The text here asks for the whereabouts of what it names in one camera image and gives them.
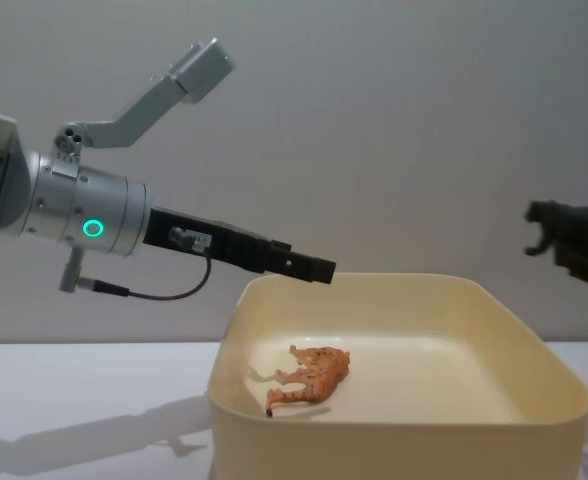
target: toy dinosaur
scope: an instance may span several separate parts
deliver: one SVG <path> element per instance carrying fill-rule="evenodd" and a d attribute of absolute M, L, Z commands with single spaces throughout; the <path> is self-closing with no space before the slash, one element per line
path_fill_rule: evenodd
<path fill-rule="evenodd" d="M 265 405 L 268 417 L 272 416 L 272 406 L 275 403 L 320 403 L 327 400 L 349 373 L 350 352 L 333 347 L 299 350 L 290 345 L 290 353 L 296 358 L 296 363 L 303 367 L 291 374 L 276 370 L 275 379 L 281 385 L 302 383 L 305 387 L 293 392 L 284 392 L 280 388 L 270 389 Z"/>

